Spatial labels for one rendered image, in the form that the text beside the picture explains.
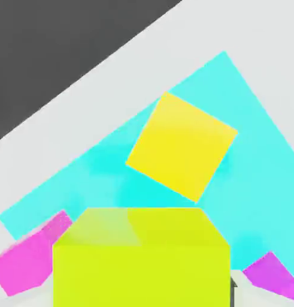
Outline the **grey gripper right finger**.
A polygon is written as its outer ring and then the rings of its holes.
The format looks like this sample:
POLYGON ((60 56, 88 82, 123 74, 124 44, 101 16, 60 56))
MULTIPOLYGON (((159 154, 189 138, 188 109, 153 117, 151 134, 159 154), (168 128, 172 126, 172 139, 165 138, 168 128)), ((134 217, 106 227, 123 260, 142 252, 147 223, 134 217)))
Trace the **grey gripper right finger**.
POLYGON ((235 307, 274 307, 274 303, 265 296, 264 290, 257 288, 240 270, 231 270, 231 277, 236 283, 235 307))

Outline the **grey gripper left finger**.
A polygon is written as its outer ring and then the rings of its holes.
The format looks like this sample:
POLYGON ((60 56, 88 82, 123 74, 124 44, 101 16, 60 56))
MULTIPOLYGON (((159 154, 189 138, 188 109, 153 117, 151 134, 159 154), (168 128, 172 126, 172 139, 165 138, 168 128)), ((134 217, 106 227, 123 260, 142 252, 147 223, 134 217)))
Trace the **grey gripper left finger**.
POLYGON ((24 293, 22 307, 53 307, 53 275, 39 287, 24 293))

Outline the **small lime yellow cube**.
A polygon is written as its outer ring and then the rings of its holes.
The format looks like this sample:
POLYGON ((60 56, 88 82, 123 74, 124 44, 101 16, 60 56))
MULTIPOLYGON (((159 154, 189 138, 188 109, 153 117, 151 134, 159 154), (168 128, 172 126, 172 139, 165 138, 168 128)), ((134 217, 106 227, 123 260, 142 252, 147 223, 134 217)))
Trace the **small lime yellow cube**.
POLYGON ((53 246, 53 307, 230 307, 230 278, 197 207, 88 208, 53 246))

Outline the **small magenta cube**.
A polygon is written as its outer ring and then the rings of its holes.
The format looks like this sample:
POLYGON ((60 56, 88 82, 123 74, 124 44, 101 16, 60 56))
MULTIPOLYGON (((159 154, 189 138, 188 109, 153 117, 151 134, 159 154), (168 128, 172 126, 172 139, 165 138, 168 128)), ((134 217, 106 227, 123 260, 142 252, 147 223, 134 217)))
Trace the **small magenta cube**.
POLYGON ((0 286, 6 295, 14 296, 46 281, 53 271, 53 245, 71 224, 71 218, 62 210, 0 255, 0 286))

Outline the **small purple cube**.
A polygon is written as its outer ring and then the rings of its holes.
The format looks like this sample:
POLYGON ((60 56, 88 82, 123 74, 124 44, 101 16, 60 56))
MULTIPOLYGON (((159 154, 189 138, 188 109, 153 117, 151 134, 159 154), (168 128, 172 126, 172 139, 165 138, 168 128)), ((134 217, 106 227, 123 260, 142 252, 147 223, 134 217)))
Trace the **small purple cube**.
POLYGON ((273 252, 268 252, 243 270, 256 287, 294 300, 294 277, 273 252))

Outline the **large cyan box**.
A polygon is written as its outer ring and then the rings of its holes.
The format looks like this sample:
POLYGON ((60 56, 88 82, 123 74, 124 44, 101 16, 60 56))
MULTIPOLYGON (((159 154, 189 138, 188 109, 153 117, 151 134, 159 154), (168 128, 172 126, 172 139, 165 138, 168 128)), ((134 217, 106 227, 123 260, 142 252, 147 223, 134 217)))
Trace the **large cyan box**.
MULTIPOLYGON (((234 127, 238 134, 197 202, 231 246, 242 270, 273 252, 294 276, 294 151, 226 53, 171 92, 234 127)), ((19 239, 64 210, 88 207, 185 207, 193 202, 126 166, 154 105, 75 159, 0 214, 19 239)))

